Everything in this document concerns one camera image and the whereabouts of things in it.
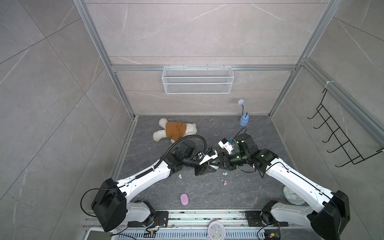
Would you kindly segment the mint green charging case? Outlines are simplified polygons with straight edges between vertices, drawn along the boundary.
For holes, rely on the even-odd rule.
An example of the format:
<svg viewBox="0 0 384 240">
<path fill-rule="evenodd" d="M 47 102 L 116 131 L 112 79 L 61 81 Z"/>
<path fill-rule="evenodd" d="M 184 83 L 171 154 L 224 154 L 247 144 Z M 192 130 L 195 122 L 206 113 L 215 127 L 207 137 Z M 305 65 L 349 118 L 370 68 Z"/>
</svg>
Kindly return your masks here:
<svg viewBox="0 0 384 240">
<path fill-rule="evenodd" d="M 209 162 L 209 166 L 215 170 L 219 168 L 219 166 L 215 165 L 214 163 Z"/>
</svg>

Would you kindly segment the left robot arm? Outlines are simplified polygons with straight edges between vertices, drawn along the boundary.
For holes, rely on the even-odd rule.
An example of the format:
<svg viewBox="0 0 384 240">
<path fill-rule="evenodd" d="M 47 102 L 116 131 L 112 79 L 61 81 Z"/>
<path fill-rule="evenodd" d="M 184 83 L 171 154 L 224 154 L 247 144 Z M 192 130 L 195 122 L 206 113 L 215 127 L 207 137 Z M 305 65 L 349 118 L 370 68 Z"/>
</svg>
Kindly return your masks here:
<svg viewBox="0 0 384 240">
<path fill-rule="evenodd" d="M 206 140 L 199 135 L 183 137 L 173 143 L 166 152 L 148 168 L 128 178 L 114 181 L 105 180 L 97 188 L 91 209 L 105 232 L 117 228 L 122 222 L 139 222 L 149 225 L 156 211 L 147 202 L 132 203 L 139 193 L 182 170 L 192 167 L 197 172 L 209 168 L 208 162 L 218 157 L 218 152 L 207 146 Z"/>
</svg>

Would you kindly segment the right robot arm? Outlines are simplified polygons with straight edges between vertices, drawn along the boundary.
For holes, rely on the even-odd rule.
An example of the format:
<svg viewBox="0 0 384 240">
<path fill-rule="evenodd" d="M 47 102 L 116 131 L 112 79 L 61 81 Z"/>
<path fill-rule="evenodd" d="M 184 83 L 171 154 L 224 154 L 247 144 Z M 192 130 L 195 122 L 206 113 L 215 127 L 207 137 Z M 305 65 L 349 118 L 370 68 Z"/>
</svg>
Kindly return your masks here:
<svg viewBox="0 0 384 240">
<path fill-rule="evenodd" d="M 260 150 L 248 134 L 231 140 L 222 139 L 219 146 L 224 149 L 209 162 L 211 167 L 234 170 L 248 164 L 264 177 L 278 180 L 302 198 L 309 208 L 285 205 L 271 201 L 264 213 L 278 222 L 289 222 L 311 227 L 324 240 L 338 240 L 351 219 L 349 197 L 342 191 L 333 192 L 311 181 L 286 164 L 268 149 Z"/>
</svg>

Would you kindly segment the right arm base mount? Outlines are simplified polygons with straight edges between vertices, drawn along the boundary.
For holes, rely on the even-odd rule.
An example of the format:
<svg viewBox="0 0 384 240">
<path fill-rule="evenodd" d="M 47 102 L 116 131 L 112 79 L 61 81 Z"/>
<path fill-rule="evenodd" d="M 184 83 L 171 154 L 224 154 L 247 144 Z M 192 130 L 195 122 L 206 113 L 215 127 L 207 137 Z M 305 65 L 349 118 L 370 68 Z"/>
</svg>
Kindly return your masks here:
<svg viewBox="0 0 384 240">
<path fill-rule="evenodd" d="M 249 227 L 288 227 L 287 222 L 278 222 L 269 212 L 245 211 L 245 217 Z"/>
</svg>

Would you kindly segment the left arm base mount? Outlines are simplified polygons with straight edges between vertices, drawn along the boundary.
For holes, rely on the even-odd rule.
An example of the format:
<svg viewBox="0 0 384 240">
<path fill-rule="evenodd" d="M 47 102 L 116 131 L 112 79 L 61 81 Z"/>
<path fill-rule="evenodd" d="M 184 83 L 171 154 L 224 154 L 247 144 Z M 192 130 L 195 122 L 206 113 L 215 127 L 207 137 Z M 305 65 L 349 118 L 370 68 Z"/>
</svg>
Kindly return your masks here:
<svg viewBox="0 0 384 240">
<path fill-rule="evenodd" d="M 129 222 L 128 226 L 130 228 L 141 228 L 141 227 L 157 227 L 158 225 L 165 226 L 168 224 L 169 212 L 168 211 L 156 211 L 153 215 L 149 216 L 148 220 L 145 220 L 143 223 L 140 222 Z"/>
</svg>

